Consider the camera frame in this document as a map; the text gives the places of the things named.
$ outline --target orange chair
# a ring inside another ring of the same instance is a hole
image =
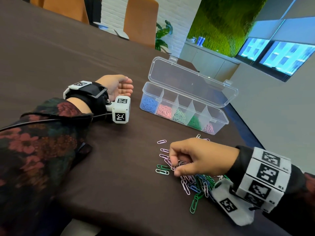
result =
[[[128,0],[124,32],[129,40],[155,48],[157,12],[155,0]]]
[[[89,24],[84,0],[30,0],[30,3]]]

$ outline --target tabletop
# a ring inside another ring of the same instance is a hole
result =
[[[0,26],[2,126],[45,99],[62,97],[75,82],[106,74],[134,82],[129,123],[94,123],[87,138],[92,153],[60,189],[59,201],[75,218],[137,235],[287,235],[259,212],[252,225],[236,226],[206,199],[191,214],[193,196],[185,194],[180,180],[155,172],[163,163],[160,148],[172,141],[200,133],[217,143],[244,144],[232,121],[211,136],[140,110],[151,62],[167,54],[20,0],[0,0]],[[167,143],[157,145],[162,139]]]

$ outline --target hand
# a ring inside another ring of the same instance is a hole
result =
[[[176,168],[174,175],[220,176],[227,173],[237,159],[239,149],[228,147],[204,139],[190,138],[171,143],[169,158],[173,166],[178,160],[190,164]]]
[[[118,95],[130,97],[134,88],[132,80],[124,75],[105,75],[96,82],[107,87],[110,101],[115,101]]]

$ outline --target pile of paper clips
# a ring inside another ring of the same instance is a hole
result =
[[[166,140],[161,140],[157,142],[158,144],[166,143]],[[169,150],[161,148],[162,152],[169,153]],[[157,165],[157,169],[155,172],[163,174],[163,175],[169,175],[169,170],[175,171],[176,167],[173,167],[169,156],[160,154],[160,157],[164,159],[166,164],[168,166],[164,165]],[[179,161],[178,166],[185,165],[186,162]],[[228,177],[226,175],[224,176],[216,176],[219,180],[223,178]],[[186,192],[186,194],[190,195],[190,190],[196,192],[194,199],[192,200],[191,206],[190,206],[190,212],[192,214],[195,213],[198,201],[203,198],[211,198],[214,202],[215,199],[212,197],[211,190],[213,189],[215,185],[215,180],[211,176],[206,175],[195,175],[195,176],[181,176],[181,184]]]

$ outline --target clear plastic box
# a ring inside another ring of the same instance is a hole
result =
[[[199,131],[215,135],[229,124],[225,107],[237,95],[231,82],[224,83],[199,74],[169,60],[156,57],[152,61],[149,82],[143,87],[140,108]]]

